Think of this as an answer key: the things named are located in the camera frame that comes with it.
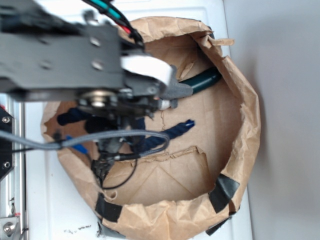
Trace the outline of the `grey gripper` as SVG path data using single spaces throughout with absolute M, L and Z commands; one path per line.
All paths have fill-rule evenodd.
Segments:
M 172 67 L 110 26 L 0 33 L 0 91 L 20 102 L 77 101 L 101 117 L 152 116 Z

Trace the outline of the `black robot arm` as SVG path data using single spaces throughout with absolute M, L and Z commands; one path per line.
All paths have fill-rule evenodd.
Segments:
M 152 117 L 172 68 L 109 24 L 72 23 L 33 0 L 0 3 L 0 91 L 17 101 L 76 101 L 88 113 Z

